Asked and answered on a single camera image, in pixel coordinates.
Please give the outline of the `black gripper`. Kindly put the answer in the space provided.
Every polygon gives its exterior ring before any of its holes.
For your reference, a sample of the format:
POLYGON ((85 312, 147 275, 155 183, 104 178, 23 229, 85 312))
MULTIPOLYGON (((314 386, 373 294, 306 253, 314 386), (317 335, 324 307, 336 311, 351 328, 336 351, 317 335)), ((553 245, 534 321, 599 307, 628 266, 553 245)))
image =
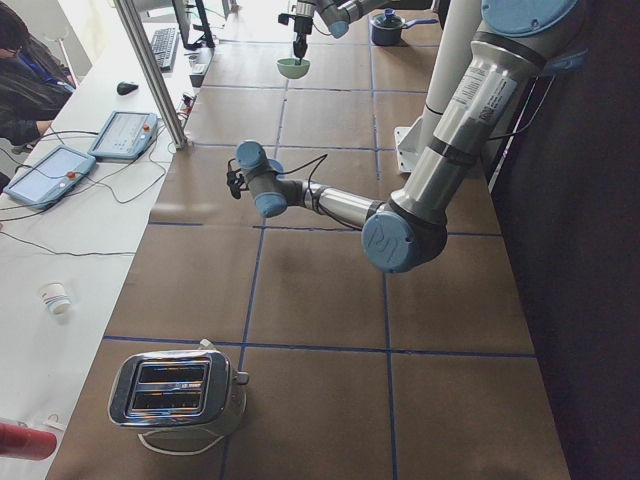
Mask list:
POLYGON ((308 48, 307 36, 311 34, 311 18, 296 16, 294 19, 294 32, 296 33, 296 38, 293 42, 294 55, 305 56, 308 48))

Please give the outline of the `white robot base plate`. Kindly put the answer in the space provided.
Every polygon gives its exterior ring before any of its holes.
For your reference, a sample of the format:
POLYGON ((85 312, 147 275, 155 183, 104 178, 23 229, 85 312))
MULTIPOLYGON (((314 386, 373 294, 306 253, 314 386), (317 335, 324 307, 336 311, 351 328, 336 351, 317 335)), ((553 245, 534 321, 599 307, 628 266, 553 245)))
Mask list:
POLYGON ((420 159, 423 150, 420 134, 420 124, 398 126, 394 129, 396 160, 400 173, 410 174, 420 159))

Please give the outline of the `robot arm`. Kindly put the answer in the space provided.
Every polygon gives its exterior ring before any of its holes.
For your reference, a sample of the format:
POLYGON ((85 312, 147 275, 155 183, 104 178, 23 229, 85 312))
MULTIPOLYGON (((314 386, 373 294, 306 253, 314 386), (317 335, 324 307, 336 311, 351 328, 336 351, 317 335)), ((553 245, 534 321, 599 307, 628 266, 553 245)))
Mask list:
POLYGON ((450 1, 422 115, 403 133, 414 149, 404 186, 384 201, 292 180, 255 141, 227 167, 234 197, 249 192, 265 218, 302 207, 359 229, 369 261, 406 272, 437 257, 446 209, 520 86, 576 65, 566 54, 586 16, 582 1, 450 1))
POLYGON ((397 9, 409 9, 411 4, 404 1, 294 1, 289 13, 281 13, 278 22, 287 25, 289 20, 294 22, 295 38, 293 41, 294 57, 301 61, 307 52, 307 36, 314 28, 314 15, 318 13, 328 29, 328 35, 333 38, 343 37, 351 24, 365 18, 376 9, 383 9, 370 21, 371 39, 378 46, 397 45, 402 32, 415 25, 437 24, 438 19, 414 19, 406 21, 396 13, 397 9))

